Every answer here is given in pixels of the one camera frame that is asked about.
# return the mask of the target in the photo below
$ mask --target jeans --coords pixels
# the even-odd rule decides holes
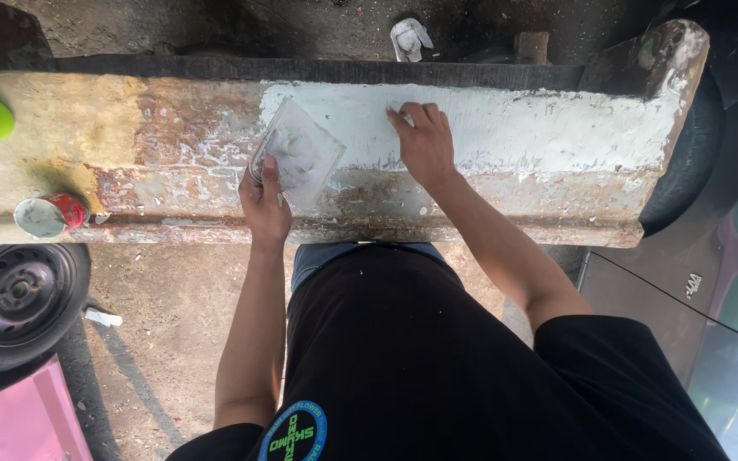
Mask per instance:
[[[397,243],[393,245],[401,245],[404,247],[414,248],[422,251],[423,253],[430,254],[437,257],[444,263],[446,260],[443,255],[437,251],[434,245],[430,243]],[[292,292],[301,285],[307,277],[311,276],[313,272],[320,269],[324,263],[329,261],[339,254],[343,254],[352,248],[361,246],[361,244],[348,242],[343,244],[303,244],[298,247],[298,252],[295,254],[295,264],[292,269],[292,284],[290,285]]]

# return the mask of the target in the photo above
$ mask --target paint can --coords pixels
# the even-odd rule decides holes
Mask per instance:
[[[48,239],[75,229],[90,219],[87,202],[69,192],[26,198],[15,206],[15,224],[31,236]]]

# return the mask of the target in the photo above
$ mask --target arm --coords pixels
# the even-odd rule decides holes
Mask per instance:
[[[415,127],[401,116],[412,117]],[[400,134],[400,158],[460,231],[495,286],[528,317],[531,330],[550,318],[590,314],[554,260],[488,204],[454,167],[452,134],[436,104],[406,102],[386,115]]]
[[[278,168],[264,160],[263,186],[244,173],[238,193],[252,230],[252,250],[230,335],[216,376],[213,429],[237,423],[266,426],[277,409],[284,369],[284,242],[292,213],[279,203]]]

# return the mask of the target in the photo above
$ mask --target hand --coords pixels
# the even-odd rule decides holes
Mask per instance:
[[[278,162],[272,155],[264,158],[261,181],[263,185],[255,181],[247,168],[238,186],[241,208],[252,232],[252,247],[266,250],[283,248],[286,236],[290,234],[292,212],[284,197],[278,198],[281,195]]]
[[[406,114],[412,117],[414,127],[404,118]],[[406,102],[399,113],[387,109],[386,117],[400,135],[400,159],[427,191],[458,175],[448,118],[437,109],[437,104]]]

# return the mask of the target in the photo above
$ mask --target person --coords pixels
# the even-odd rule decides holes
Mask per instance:
[[[169,460],[726,459],[649,328],[593,315],[457,172],[446,114],[407,102],[387,117],[408,171],[528,317],[534,350],[431,244],[301,245],[284,311],[292,215],[267,157],[262,187],[248,173],[239,189],[252,252],[215,424]]]

